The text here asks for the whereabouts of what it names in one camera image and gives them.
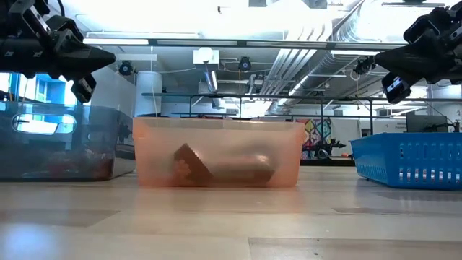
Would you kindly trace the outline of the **colourful wall mural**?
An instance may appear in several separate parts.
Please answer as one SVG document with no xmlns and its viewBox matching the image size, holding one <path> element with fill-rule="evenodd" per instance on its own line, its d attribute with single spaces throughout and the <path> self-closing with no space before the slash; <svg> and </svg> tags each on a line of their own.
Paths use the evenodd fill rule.
<svg viewBox="0 0 462 260">
<path fill-rule="evenodd" d="M 302 159 L 315 159 L 314 145 L 319 141 L 330 142 L 331 140 L 331 119 L 302 120 L 305 125 L 305 141 L 302 145 Z"/>
</svg>

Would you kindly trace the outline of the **dark grey translucent bin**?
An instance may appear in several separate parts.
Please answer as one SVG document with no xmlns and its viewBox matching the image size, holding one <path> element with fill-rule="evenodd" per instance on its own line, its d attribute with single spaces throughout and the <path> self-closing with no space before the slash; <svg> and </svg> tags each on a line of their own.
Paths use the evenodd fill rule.
<svg viewBox="0 0 462 260">
<path fill-rule="evenodd" d="M 114 108 L 0 102 L 0 181 L 106 181 L 135 168 L 133 119 Z M 91 178 L 84 160 L 106 154 L 112 176 Z"/>
</svg>

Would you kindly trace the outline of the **orange translucent plastic bin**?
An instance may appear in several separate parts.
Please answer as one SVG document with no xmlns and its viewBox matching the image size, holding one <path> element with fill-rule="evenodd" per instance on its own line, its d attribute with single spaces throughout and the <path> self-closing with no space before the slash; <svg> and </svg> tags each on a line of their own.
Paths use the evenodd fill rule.
<svg viewBox="0 0 462 260">
<path fill-rule="evenodd" d="M 230 155 L 268 155 L 277 165 L 265 184 L 217 183 L 213 177 L 206 187 L 286 188 L 297 184 L 305 129 L 297 122 L 137 117 L 133 136 L 140 186 L 190 187 L 173 183 L 173 154 L 187 143 L 208 169 Z"/>
</svg>

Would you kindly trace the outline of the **dark background monitor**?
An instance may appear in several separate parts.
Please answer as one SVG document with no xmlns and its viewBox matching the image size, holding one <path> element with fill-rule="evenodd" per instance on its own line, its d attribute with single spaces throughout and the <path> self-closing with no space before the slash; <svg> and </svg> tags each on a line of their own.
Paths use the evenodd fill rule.
<svg viewBox="0 0 462 260">
<path fill-rule="evenodd" d="M 448 132 L 448 120 L 445 116 L 409 114 L 406 129 L 408 132 Z"/>
</svg>

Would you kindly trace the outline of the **grey overhead beam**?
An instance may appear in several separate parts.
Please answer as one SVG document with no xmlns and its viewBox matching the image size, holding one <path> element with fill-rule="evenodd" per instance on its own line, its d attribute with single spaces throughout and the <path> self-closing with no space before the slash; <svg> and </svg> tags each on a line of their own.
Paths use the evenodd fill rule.
<svg viewBox="0 0 462 260">
<path fill-rule="evenodd" d="M 162 47 L 218 47 L 218 48 L 288 48 L 343 51 L 385 51 L 403 47 L 403 43 L 361 43 L 285 40 L 207 40 L 156 38 L 85 38 L 85 44 L 96 46 L 162 46 Z"/>
</svg>

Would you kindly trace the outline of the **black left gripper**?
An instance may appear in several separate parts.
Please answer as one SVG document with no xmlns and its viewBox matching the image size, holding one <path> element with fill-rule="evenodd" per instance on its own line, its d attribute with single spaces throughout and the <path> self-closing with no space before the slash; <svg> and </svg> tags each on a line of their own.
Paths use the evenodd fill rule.
<svg viewBox="0 0 462 260">
<path fill-rule="evenodd" d="M 116 61 L 84 44 L 74 20 L 50 13 L 48 0 L 0 0 L 0 72 L 76 81 Z"/>
</svg>

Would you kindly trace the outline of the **silver ceiling ducts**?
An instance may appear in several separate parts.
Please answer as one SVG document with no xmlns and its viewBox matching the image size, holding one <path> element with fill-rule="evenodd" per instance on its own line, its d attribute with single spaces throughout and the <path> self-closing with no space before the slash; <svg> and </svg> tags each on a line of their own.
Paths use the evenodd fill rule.
<svg viewBox="0 0 462 260">
<path fill-rule="evenodd" d="M 391 43 L 398 38 L 389 36 L 377 21 L 368 22 L 359 14 L 353 14 L 338 29 L 323 25 L 305 30 L 298 40 Z M 281 49 L 260 93 L 280 95 L 283 89 L 290 87 L 290 95 L 305 95 L 307 88 L 318 89 L 363 54 L 363 51 Z"/>
</svg>

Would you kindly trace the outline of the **white round column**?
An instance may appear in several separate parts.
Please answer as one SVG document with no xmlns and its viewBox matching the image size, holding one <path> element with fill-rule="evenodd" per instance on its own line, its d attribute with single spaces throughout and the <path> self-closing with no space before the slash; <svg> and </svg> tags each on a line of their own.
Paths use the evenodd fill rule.
<svg viewBox="0 0 462 260">
<path fill-rule="evenodd" d="M 162 75 L 155 71 L 140 71 L 136 75 L 134 115 L 143 116 L 161 113 Z"/>
</svg>

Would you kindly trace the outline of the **black machine on far desk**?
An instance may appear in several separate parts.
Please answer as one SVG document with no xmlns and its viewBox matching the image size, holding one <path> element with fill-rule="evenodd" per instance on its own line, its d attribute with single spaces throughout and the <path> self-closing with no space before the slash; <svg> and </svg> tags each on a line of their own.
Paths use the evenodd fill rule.
<svg viewBox="0 0 462 260">
<path fill-rule="evenodd" d="M 315 157 L 319 160 L 329 159 L 333 148 L 344 148 L 345 146 L 336 139 L 331 139 L 330 142 L 319 141 L 314 145 Z"/>
</svg>

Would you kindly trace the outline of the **white box with round lamp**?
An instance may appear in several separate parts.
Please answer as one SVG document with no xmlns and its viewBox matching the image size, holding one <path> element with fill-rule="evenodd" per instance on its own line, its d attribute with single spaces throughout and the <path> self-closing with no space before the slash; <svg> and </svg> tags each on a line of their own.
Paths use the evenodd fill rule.
<svg viewBox="0 0 462 260">
<path fill-rule="evenodd" d="M 219 51 L 210 47 L 201 47 L 193 51 L 194 64 L 218 64 Z"/>
</svg>

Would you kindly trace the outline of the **blue slotted plastic basket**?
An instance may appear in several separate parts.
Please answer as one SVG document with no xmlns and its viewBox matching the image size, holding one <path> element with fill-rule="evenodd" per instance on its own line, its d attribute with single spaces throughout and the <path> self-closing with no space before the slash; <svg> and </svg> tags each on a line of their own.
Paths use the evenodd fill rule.
<svg viewBox="0 0 462 260">
<path fill-rule="evenodd" d="M 462 190 L 462 133 L 382 133 L 350 144 L 363 178 L 397 189 Z"/>
</svg>

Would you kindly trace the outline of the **red candy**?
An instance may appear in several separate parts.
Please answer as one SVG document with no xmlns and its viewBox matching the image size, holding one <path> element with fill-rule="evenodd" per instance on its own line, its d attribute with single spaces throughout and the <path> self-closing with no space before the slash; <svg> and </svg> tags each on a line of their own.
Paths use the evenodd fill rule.
<svg viewBox="0 0 462 260">
<path fill-rule="evenodd" d="M 84 160 L 84 172 L 91 178 L 112 176 L 114 159 L 106 154 L 91 155 Z"/>
</svg>

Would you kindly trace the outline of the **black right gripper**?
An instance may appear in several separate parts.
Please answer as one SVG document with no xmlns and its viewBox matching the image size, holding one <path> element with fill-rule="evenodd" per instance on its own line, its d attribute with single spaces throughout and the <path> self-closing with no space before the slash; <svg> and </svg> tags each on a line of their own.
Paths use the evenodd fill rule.
<svg viewBox="0 0 462 260">
<path fill-rule="evenodd" d="M 403 37 L 408 45 L 375 55 L 384 84 L 462 83 L 462 1 L 419 16 Z"/>
</svg>

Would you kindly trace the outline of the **black ceiling device cluster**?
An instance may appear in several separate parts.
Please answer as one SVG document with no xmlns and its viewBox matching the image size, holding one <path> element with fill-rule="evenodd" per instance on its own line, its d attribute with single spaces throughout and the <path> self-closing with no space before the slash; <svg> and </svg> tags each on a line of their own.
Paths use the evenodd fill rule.
<svg viewBox="0 0 462 260">
<path fill-rule="evenodd" d="M 375 67 L 375 57 L 367 56 L 364 59 L 360 59 L 357 61 L 357 65 L 353 68 L 353 72 L 358 75 L 363 75 L 369 73 Z"/>
</svg>

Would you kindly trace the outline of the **brown chocolate bar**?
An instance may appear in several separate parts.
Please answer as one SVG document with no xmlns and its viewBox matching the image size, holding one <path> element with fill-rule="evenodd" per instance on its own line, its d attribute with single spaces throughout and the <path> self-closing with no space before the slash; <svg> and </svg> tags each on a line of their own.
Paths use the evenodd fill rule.
<svg viewBox="0 0 462 260">
<path fill-rule="evenodd" d="M 252 184 L 267 183 L 277 165 L 268 155 L 230 155 L 214 161 L 209 169 L 217 183 Z"/>
<path fill-rule="evenodd" d="M 199 156 L 187 144 L 173 154 L 173 183 L 175 186 L 210 186 L 213 175 Z"/>
</svg>

